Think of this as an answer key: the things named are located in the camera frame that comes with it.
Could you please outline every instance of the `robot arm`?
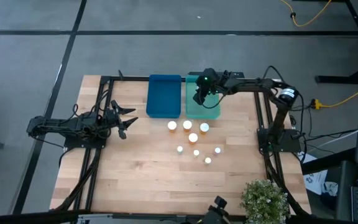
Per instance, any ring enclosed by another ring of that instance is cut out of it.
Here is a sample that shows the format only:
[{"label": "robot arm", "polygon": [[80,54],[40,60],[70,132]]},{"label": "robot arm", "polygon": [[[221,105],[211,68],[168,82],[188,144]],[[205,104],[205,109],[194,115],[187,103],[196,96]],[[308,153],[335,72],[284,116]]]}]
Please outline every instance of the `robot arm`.
[{"label": "robot arm", "polygon": [[[223,96],[233,95],[237,92],[263,92],[267,93],[269,100],[277,106],[277,113],[272,125],[269,127],[266,137],[268,145],[278,145],[283,136],[284,120],[291,109],[299,92],[284,82],[276,82],[270,78],[238,79],[231,77],[231,73],[225,71],[218,75],[212,68],[204,70],[196,84],[198,89],[193,99],[199,105],[203,105],[205,97],[210,94],[222,93]],[[275,96],[272,88],[281,88],[279,96]]]},{"label": "robot arm", "polygon": [[128,114],[135,109],[124,109],[117,102],[111,102],[104,116],[91,110],[70,119],[46,119],[36,116],[27,127],[29,136],[35,138],[47,133],[58,133],[66,138],[65,147],[88,147],[89,144],[106,140],[111,128],[118,127],[119,137],[126,139],[125,130],[137,119],[121,121],[119,115]]}]

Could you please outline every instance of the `translucent teal container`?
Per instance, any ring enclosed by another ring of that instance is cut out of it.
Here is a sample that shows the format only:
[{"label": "translucent teal container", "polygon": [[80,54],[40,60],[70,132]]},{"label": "translucent teal container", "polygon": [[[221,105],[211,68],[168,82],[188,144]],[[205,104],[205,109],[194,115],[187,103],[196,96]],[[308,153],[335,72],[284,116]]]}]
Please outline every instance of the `translucent teal container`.
[{"label": "translucent teal container", "polygon": [[[207,109],[198,105],[193,96],[196,93],[197,85],[196,80],[198,75],[186,76],[186,116],[191,119],[216,119],[221,115],[221,106],[217,105],[215,108]],[[207,95],[205,97],[204,105],[211,107],[219,101],[219,95]]]}]

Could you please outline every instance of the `potted plant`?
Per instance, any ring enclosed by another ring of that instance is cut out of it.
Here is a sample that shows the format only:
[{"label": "potted plant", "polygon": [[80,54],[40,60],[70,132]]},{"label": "potted plant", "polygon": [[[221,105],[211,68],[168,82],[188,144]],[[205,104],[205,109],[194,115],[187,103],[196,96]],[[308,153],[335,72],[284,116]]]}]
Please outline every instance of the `potted plant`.
[{"label": "potted plant", "polygon": [[248,217],[247,223],[279,224],[290,216],[287,194],[270,180],[247,183],[241,195],[240,207]]}]

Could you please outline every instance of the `wooden table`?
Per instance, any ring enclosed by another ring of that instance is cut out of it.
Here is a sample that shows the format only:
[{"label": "wooden table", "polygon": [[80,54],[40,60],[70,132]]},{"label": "wooden table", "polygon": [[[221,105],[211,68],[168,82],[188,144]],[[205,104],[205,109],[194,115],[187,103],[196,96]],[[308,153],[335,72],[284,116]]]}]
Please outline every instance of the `wooden table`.
[{"label": "wooden table", "polygon": [[[89,111],[94,105],[99,80],[98,75],[84,76],[78,113]],[[170,119],[147,116],[147,90],[148,82],[114,82],[112,99],[123,108],[136,109],[122,116],[122,120],[135,116],[139,119],[127,130],[126,140],[119,138],[116,129],[112,130],[101,152],[91,210],[202,215],[219,195],[227,200],[230,215],[244,215],[239,203],[246,183],[266,178],[263,157],[258,153],[254,94],[226,97],[217,120],[191,120],[191,132],[198,133],[203,122],[209,124],[210,130],[205,135],[199,134],[197,144],[190,145],[189,133],[181,129],[186,120],[185,84],[182,83],[182,113],[175,119],[178,123],[175,133],[168,132]],[[178,145],[185,149],[182,155],[176,152]],[[215,147],[220,147],[223,153],[213,156]],[[193,157],[194,149],[201,152],[198,158]],[[63,158],[50,208],[59,206],[77,184],[84,151],[74,149]],[[203,164],[206,155],[212,158],[208,166]],[[280,153],[280,157],[287,188],[303,209],[310,212],[299,161],[290,153]],[[85,186],[81,208],[85,206],[87,192]]]}]

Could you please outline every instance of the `blue plastic container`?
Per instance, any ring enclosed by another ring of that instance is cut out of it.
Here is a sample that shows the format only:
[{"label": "blue plastic container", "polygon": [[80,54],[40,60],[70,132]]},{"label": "blue plastic container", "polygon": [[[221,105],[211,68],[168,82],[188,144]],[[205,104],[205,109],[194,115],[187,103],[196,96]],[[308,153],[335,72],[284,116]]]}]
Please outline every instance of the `blue plastic container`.
[{"label": "blue plastic container", "polygon": [[180,94],[180,75],[150,75],[146,113],[151,118],[179,118]]}]

